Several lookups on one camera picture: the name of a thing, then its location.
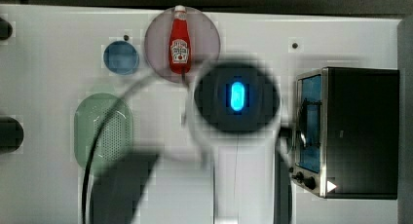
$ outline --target gray surface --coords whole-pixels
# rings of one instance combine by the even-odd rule
[[[400,146],[398,164],[398,223],[413,219],[413,17],[398,26],[398,69],[400,70]]]

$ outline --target toaster oven window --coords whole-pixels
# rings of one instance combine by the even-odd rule
[[[302,80],[298,166],[319,173],[321,76]]]

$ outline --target green plate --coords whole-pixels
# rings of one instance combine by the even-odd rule
[[[114,115],[106,119],[110,108]],[[92,174],[99,175],[120,159],[131,147],[133,139],[132,115],[123,100],[109,93],[93,94],[82,101],[75,114],[75,156],[82,168],[86,167],[94,136],[106,119],[106,126],[97,141],[92,162]]]

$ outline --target toaster oven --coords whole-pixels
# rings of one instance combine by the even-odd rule
[[[294,183],[328,199],[396,199],[398,70],[325,67],[296,87]]]

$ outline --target ketchup bottle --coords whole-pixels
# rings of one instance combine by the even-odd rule
[[[170,70],[177,74],[187,73],[191,69],[191,54],[186,10],[183,6],[176,6],[169,38]]]

